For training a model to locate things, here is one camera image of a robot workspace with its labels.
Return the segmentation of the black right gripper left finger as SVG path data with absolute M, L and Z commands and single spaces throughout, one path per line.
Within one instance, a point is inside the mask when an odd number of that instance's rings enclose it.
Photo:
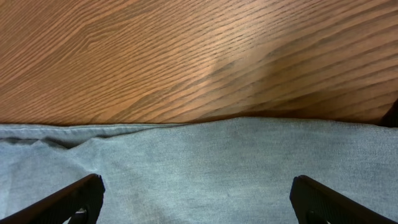
M 1 220 L 1 224 L 96 224 L 105 187 L 98 174 L 90 174 Z

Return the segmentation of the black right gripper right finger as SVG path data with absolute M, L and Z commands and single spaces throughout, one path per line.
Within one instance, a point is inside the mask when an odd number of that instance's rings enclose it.
M 306 175 L 293 179 L 289 199 L 300 224 L 397 224 Z

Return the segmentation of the light blue denim jeans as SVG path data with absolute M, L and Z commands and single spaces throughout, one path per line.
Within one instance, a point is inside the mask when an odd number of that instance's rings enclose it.
M 200 124 L 1 126 L 1 216 L 102 176 L 100 223 L 295 223 L 307 175 L 397 219 L 397 130 L 236 118 Z

